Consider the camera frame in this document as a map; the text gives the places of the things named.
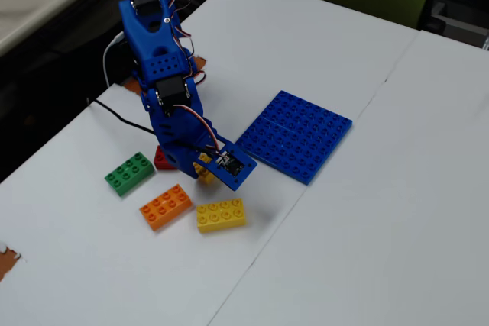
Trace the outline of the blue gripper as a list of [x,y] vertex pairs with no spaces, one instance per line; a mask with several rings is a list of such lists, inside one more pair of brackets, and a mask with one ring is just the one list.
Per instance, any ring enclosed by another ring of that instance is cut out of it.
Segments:
[[189,148],[177,148],[177,143],[215,151],[215,142],[204,124],[193,115],[179,115],[172,118],[154,116],[154,133],[167,161],[180,172],[198,178],[193,164],[199,153]]

